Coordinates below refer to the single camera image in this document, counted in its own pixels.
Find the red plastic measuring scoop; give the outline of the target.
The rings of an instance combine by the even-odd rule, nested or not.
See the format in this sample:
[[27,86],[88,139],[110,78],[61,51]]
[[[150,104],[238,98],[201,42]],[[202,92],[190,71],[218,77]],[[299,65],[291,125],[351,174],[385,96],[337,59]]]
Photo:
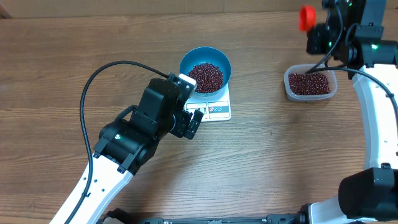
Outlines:
[[302,32],[310,31],[316,23],[317,14],[313,6],[304,5],[299,12],[298,26]]

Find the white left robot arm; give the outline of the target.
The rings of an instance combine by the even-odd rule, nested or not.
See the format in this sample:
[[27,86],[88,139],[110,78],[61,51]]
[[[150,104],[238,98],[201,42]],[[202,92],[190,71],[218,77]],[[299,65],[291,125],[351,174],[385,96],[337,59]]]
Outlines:
[[87,166],[52,223],[96,223],[115,196],[154,156],[167,134],[192,139],[203,113],[184,110],[197,82],[184,75],[154,78],[140,103],[122,111],[99,134]]

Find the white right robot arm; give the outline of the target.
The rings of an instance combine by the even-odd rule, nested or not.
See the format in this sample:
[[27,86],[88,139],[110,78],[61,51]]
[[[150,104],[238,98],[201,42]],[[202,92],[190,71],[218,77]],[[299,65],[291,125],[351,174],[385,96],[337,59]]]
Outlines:
[[364,169],[344,178],[338,194],[303,207],[305,223],[366,223],[397,219],[397,42],[382,38],[386,2],[327,0],[323,24],[304,6],[299,27],[307,52],[339,60],[361,106],[366,155]]

